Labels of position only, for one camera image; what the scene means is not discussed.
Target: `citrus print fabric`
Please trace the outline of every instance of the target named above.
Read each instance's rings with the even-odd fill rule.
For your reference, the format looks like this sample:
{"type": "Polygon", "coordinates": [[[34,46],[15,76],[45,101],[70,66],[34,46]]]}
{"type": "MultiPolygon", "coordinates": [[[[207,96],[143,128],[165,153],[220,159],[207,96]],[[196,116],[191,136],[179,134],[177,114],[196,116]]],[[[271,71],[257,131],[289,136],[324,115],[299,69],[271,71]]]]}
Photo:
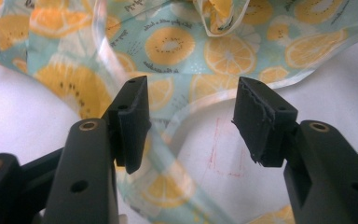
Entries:
{"type": "Polygon", "coordinates": [[[148,76],[142,166],[133,175],[118,167],[117,186],[153,223],[293,223],[290,206],[229,215],[170,143],[189,115],[234,98],[240,76],[288,86],[356,42],[351,0],[0,0],[0,64],[39,80],[82,119],[100,117],[128,79],[148,76]]]}

